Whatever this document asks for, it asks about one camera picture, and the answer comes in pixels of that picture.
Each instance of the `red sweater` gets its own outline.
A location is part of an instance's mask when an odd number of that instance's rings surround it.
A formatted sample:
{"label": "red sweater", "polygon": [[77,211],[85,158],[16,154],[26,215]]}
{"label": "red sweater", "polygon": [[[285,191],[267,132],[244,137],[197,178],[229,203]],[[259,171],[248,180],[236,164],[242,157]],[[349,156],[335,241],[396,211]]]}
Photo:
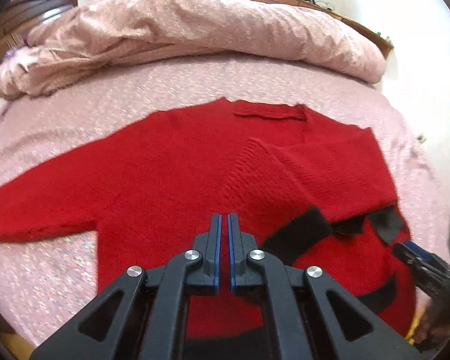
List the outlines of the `red sweater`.
{"label": "red sweater", "polygon": [[[95,229],[100,290],[128,266],[155,268],[189,248],[213,212],[238,212],[241,229],[260,244],[312,205],[333,223],[396,203],[371,129],[303,105],[221,98],[154,112],[2,186],[0,241]],[[380,316],[406,334],[415,310],[410,274],[368,221],[364,227],[363,235],[321,241],[295,266],[321,266],[355,295],[396,273],[397,298]],[[406,226],[397,240],[404,239]],[[192,299],[189,337],[232,335],[261,324],[259,310],[226,288],[226,245],[222,294]]]}

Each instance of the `pink bedspread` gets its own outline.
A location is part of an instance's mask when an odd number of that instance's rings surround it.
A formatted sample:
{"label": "pink bedspread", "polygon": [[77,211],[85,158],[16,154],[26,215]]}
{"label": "pink bedspread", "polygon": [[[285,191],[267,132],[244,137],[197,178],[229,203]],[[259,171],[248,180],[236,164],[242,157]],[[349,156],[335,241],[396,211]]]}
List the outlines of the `pink bedspread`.
{"label": "pink bedspread", "polygon": [[378,47],[314,9],[250,0],[93,0],[33,28],[0,65],[0,93],[48,95],[105,66],[231,50],[378,83]]}
{"label": "pink bedspread", "polygon": [[[0,185],[60,153],[146,117],[219,96],[303,103],[343,123],[372,127],[413,239],[447,258],[449,210],[403,117],[349,76],[264,57],[178,57],[113,68],[48,98],[18,100],[0,125]],[[0,311],[38,345],[95,295],[95,233],[0,244]]]}

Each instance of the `wooden bed frame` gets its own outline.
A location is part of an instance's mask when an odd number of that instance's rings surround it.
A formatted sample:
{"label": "wooden bed frame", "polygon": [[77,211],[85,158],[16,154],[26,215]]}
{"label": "wooden bed frame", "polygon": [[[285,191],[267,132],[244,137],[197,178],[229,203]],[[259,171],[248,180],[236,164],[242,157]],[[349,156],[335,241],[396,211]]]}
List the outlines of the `wooden bed frame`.
{"label": "wooden bed frame", "polygon": [[76,7],[77,0],[12,0],[0,16],[0,64],[8,50],[24,45],[31,28]]}

